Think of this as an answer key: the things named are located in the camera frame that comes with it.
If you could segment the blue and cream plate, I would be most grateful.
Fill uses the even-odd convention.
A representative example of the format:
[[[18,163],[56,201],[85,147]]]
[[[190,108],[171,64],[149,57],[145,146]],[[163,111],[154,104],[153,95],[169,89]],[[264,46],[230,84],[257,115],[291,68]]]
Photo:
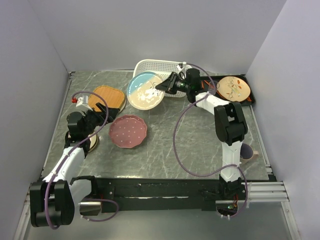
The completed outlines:
[[[139,73],[128,84],[126,91],[128,102],[138,110],[155,108],[165,97],[163,91],[156,89],[162,82],[162,77],[155,72]]]

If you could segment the orange woven tray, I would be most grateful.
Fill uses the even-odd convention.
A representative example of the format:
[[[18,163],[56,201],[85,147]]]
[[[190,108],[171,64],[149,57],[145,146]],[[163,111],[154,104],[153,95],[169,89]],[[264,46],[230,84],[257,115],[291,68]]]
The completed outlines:
[[[102,97],[109,108],[120,109],[125,96],[121,90],[107,85],[98,86],[93,92]],[[88,98],[88,105],[97,111],[96,103],[102,103],[104,105],[104,102],[99,97],[91,94]]]

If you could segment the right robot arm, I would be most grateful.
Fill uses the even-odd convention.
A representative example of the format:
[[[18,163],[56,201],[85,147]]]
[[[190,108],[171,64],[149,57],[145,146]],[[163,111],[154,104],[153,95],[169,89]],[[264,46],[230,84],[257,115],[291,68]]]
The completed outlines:
[[[216,97],[219,84],[210,79],[203,84],[200,71],[189,68],[184,74],[172,72],[156,89],[174,95],[177,92],[186,94],[191,106],[199,107],[214,116],[215,133],[222,146],[222,167],[219,173],[218,194],[222,199],[230,199],[244,189],[245,178],[240,169],[241,147],[248,126],[239,102],[230,102]]]

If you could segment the pink polka dot plate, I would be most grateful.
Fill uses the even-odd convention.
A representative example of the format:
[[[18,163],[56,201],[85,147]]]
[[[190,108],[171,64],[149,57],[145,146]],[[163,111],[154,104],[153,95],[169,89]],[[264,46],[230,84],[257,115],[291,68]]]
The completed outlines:
[[[108,135],[117,147],[132,149],[147,137],[147,130],[148,127],[142,118],[126,114],[112,122]]]

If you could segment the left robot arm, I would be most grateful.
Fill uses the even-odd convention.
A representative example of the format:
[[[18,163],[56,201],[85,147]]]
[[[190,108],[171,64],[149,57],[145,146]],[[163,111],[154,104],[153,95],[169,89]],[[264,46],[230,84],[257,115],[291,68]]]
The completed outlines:
[[[93,109],[74,111],[67,116],[68,131],[61,158],[45,178],[30,186],[33,227],[57,229],[70,225],[80,202],[85,198],[93,201],[99,196],[100,189],[94,176],[76,177],[75,173],[89,153],[90,139],[104,125],[113,122],[119,112],[119,108],[97,103]]]

